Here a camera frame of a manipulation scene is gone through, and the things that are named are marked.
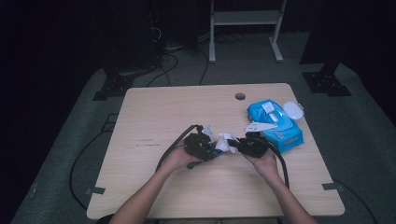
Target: white shelf frame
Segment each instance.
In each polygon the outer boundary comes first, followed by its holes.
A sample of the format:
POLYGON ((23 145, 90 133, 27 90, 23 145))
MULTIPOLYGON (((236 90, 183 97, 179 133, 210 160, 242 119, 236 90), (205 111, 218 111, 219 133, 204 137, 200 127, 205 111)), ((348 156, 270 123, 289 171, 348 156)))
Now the white shelf frame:
POLYGON ((278 63, 283 62, 282 54, 276 43, 280 25, 285 13, 287 0, 282 1, 280 10, 266 10, 266 11, 215 11, 215 0, 211 2, 210 13, 210 41, 209 41, 209 61, 214 63, 216 61, 215 52, 215 26, 217 25, 271 25, 275 26, 274 35, 269 37, 271 48, 278 63))

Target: forearm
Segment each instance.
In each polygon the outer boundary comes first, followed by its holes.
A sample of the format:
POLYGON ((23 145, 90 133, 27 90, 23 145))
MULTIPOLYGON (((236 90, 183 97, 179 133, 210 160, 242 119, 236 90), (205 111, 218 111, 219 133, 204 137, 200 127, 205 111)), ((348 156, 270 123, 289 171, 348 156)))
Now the forearm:
POLYGON ((286 187, 283 181, 277 180, 268 183, 273 190, 283 214, 292 224, 310 224, 317 223, 298 202, 291 191, 286 187))
POLYGON ((110 224, 144 223, 151 206, 172 171, 160 169, 116 212, 110 224))

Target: table top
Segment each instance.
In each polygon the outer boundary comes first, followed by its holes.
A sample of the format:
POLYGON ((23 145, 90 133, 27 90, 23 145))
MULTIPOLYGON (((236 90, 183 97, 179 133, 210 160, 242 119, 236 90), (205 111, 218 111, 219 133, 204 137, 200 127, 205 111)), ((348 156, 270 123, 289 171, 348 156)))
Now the table top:
MULTIPOLYGON (((285 83, 133 88, 125 95, 116 127, 96 182, 87 216, 113 214, 154 174, 162 154, 192 124, 211 126, 213 133, 244 137, 248 106, 266 99, 283 105, 296 101, 285 83), (243 93, 245 100, 235 95, 243 93)), ((282 154, 290 190, 313 216, 339 216, 345 211, 318 146, 304 118, 296 120, 304 143, 282 154)), ((283 171, 278 162, 278 171, 283 171)), ((192 170, 175 171, 163 186, 149 218, 279 217, 275 194, 240 153, 223 153, 192 170)))

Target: person's left hand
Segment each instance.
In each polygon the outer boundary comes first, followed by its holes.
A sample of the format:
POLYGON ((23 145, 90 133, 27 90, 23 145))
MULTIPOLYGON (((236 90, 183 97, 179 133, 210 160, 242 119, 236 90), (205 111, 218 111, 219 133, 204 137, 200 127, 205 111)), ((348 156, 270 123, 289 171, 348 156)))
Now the person's left hand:
POLYGON ((166 157, 163 162, 163 167, 175 171, 181 167, 186 167, 188 164, 202 161, 186 152, 184 149, 184 139, 177 143, 176 148, 166 157))

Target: dark background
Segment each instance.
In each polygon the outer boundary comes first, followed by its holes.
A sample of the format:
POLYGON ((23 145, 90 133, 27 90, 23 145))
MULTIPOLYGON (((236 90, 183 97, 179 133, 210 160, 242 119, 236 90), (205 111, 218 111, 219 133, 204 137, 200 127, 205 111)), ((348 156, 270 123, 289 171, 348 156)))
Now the dark background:
MULTIPOLYGON (((279 6, 234 2, 237 10, 279 6)), ((217 0, 217 10, 228 3, 217 0)), ((395 8, 395 1, 289 1, 281 32, 310 31, 302 63, 344 63, 395 123, 395 8)), ((153 44, 151 27, 165 41, 193 46, 208 32, 209 1, 1 0, 0 17, 0 221, 7 223, 91 75, 102 67, 155 66, 164 43, 153 44)))

